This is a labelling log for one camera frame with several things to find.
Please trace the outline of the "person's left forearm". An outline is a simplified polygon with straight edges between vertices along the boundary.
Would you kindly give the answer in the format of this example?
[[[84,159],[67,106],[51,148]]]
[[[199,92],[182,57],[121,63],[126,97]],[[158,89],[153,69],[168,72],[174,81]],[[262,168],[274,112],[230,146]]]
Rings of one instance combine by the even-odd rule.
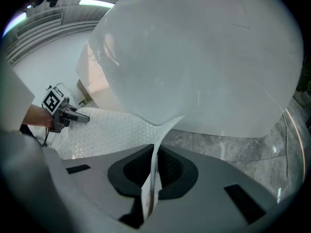
[[[47,109],[32,104],[29,107],[22,124],[50,129],[52,126],[52,115]]]

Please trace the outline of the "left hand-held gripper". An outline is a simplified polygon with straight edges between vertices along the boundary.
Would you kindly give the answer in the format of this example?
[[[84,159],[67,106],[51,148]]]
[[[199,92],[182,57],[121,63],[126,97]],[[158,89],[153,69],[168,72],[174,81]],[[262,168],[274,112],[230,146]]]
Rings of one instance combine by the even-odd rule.
[[[46,90],[47,94],[41,105],[52,116],[50,132],[61,133],[65,127],[69,126],[70,121],[78,123],[88,123],[90,121],[88,116],[76,112],[78,108],[72,106],[69,97],[66,97],[56,86],[49,85]]]

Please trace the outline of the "white bathtub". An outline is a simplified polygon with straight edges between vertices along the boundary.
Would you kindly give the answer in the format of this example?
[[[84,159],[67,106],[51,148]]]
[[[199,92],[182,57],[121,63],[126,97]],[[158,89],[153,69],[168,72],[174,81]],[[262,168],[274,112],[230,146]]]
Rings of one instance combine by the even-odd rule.
[[[298,84],[303,38],[282,0],[119,0],[76,73],[96,104],[182,131],[264,137]]]

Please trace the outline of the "brown cardboard box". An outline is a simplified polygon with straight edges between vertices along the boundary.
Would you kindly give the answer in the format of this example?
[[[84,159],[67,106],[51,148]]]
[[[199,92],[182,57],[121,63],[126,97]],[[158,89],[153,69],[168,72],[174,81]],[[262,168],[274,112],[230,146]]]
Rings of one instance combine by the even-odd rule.
[[[86,101],[86,104],[88,104],[89,102],[93,102],[93,98],[88,93],[87,89],[84,87],[81,80],[78,80],[77,87],[80,90],[80,92],[82,93],[84,100]]]

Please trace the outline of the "long ceiling light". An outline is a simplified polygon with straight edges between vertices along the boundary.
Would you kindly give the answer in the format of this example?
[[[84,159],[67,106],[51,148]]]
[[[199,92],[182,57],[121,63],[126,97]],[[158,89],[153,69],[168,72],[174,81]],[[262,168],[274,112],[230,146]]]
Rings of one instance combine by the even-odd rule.
[[[114,7],[115,4],[111,2],[101,1],[101,0],[80,0],[79,5],[112,8]]]
[[[19,14],[18,16],[16,16],[15,18],[13,18],[8,25],[6,26],[2,37],[4,37],[11,29],[13,29],[15,26],[17,26],[19,23],[21,23],[22,21],[24,21],[27,18],[27,15],[25,12],[22,12],[21,14]]]

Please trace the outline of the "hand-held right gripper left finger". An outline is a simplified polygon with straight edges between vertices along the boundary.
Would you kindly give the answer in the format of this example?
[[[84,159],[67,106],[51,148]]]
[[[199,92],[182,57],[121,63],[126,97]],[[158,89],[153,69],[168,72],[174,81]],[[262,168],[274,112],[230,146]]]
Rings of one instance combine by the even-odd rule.
[[[152,228],[135,229],[119,221],[130,213],[135,200],[120,195],[108,179],[113,163],[143,147],[68,160],[54,149],[43,148],[53,184],[68,211],[70,233],[153,233]]]

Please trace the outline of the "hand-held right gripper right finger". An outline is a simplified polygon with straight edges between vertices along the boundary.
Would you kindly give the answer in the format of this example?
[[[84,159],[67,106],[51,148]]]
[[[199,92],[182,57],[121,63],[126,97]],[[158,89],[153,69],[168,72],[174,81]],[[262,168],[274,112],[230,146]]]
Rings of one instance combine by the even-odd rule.
[[[276,198],[260,183],[219,158],[168,146],[198,169],[196,184],[183,197],[160,200],[145,233],[228,233],[248,225],[225,188],[239,185],[267,213]]]

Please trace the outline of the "white dotted bath mat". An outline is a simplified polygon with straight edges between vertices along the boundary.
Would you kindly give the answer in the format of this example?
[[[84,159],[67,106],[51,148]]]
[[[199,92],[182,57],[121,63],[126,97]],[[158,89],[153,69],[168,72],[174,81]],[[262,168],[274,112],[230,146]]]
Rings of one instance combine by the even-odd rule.
[[[119,152],[141,145],[152,144],[147,177],[139,188],[143,218],[147,219],[158,202],[162,186],[158,171],[158,150],[167,133],[182,119],[181,116],[162,125],[153,125],[128,113],[97,108],[80,108],[79,113],[90,116],[88,123],[72,121],[65,130],[66,138],[58,152],[63,159],[77,159]]]

